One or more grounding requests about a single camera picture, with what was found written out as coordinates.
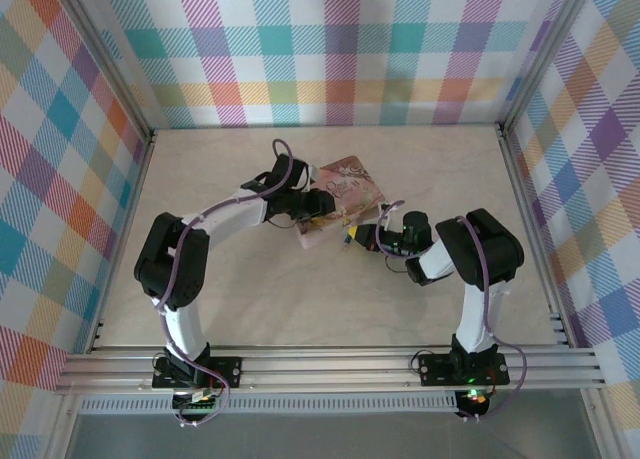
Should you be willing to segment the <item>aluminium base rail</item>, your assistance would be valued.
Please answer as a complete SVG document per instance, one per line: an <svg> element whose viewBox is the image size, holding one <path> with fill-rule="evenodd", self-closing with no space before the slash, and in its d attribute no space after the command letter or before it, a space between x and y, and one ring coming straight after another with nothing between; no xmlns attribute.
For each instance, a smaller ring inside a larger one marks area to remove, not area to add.
<svg viewBox="0 0 640 459"><path fill-rule="evenodd" d="M242 359L238 393L338 393L417 391L419 377L409 366L415 350L394 347L226 347L213 356ZM526 389L593 389L605 384L590 349L526 346L503 351L510 374ZM156 347L104 347L70 356L58 379L59 394L151 393Z"/></svg>

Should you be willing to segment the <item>grey metal panel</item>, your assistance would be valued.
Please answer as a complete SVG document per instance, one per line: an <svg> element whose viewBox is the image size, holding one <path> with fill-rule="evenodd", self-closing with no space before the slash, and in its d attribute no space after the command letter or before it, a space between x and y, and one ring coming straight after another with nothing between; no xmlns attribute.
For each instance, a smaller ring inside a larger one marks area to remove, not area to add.
<svg viewBox="0 0 640 459"><path fill-rule="evenodd" d="M83 415L64 459L601 459L573 426L556 433L448 415L228 415L182 428L164 415Z"/></svg>

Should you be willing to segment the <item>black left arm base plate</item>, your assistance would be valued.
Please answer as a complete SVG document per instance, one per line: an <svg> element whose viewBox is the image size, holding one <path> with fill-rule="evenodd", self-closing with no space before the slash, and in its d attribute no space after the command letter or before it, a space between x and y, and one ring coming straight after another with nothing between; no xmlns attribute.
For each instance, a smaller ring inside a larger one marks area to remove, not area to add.
<svg viewBox="0 0 640 459"><path fill-rule="evenodd" d="M154 389L202 389L213 386L221 388L222 382L209 373L193 367L174 356L157 356L151 385ZM205 368L223 377L231 388L238 388L242 373L240 357L211 357Z"/></svg>

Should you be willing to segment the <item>aluminium frame post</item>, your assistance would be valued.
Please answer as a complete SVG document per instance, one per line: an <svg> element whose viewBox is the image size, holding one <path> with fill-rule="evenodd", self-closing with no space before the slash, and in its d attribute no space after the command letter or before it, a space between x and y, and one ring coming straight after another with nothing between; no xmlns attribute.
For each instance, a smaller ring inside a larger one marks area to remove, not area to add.
<svg viewBox="0 0 640 459"><path fill-rule="evenodd" d="M140 136L149 142L153 138L154 129L150 126L133 93L125 83L115 60L112 58L107 45L86 11L81 0L60 0L62 7L70 16L79 35L86 43L86 47L96 61L106 81L119 99L124 111L132 121Z"/></svg>
<svg viewBox="0 0 640 459"><path fill-rule="evenodd" d="M496 130L507 138L523 115L586 0L538 0L512 64L496 115Z"/></svg>

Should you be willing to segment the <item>pink decorated tin box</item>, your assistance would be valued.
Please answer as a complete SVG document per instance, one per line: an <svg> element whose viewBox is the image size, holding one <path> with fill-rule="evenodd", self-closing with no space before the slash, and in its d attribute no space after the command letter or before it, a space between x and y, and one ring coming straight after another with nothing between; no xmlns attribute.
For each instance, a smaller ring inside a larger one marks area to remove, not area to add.
<svg viewBox="0 0 640 459"><path fill-rule="evenodd" d="M297 227L298 239L306 250L333 238L340 239L348 228L342 220L351 218L357 226L375 217L378 205L386 198L357 156L351 155L319 168L319 177L311 188L329 192L335 200L336 211L323 216L321 228Z"/></svg>

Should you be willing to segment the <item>aluminium side rail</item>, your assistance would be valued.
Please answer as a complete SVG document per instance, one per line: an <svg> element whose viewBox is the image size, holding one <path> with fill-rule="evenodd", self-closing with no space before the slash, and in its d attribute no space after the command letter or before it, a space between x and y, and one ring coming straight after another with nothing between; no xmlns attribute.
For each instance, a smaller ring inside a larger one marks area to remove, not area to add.
<svg viewBox="0 0 640 459"><path fill-rule="evenodd" d="M559 296L550 262L545 255L541 232L536 222L533 208L528 200L525 182L509 143L508 134L500 123L495 125L495 132L524 225L527 243L531 251L530 256L544 291L544 297L550 313L551 326L556 336L556 343L558 346L574 348L576 346L575 336L570 324L567 322L566 311Z"/></svg>
<svg viewBox="0 0 640 459"><path fill-rule="evenodd" d="M151 162L152 154L155 148L155 143L157 141L157 136L159 132L160 130L158 128L152 129L149 137L145 142L145 147L142 155L142 162L140 164L138 176L136 178L135 185L132 189L129 202L125 210L126 215L124 217L123 228L118 238L118 242L116 244L113 260L111 261L111 264L107 269L108 274L106 276L106 282L104 283L104 287L99 295L96 307L94 309L94 313L91 317L88 334L84 342L84 345L81 349L82 354L90 354L94 349L94 344L96 340L99 338L99 330L102 327L102 324L104 321L103 316L104 316L106 303L108 301L111 289L113 288L113 285L119 273L119 269L122 263L125 249L126 249L126 244L129 238L129 234L130 234L133 220L135 217L136 209L139 203L139 198L144 186L144 182L146 180L148 168Z"/></svg>

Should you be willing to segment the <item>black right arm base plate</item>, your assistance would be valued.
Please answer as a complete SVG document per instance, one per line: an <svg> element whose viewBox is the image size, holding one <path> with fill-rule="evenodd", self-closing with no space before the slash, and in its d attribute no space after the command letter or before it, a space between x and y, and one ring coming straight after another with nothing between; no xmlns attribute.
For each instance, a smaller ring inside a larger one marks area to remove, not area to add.
<svg viewBox="0 0 640 459"><path fill-rule="evenodd" d="M511 380L503 354L474 359L467 363L450 354L424 354L418 357L422 386L508 385Z"/></svg>

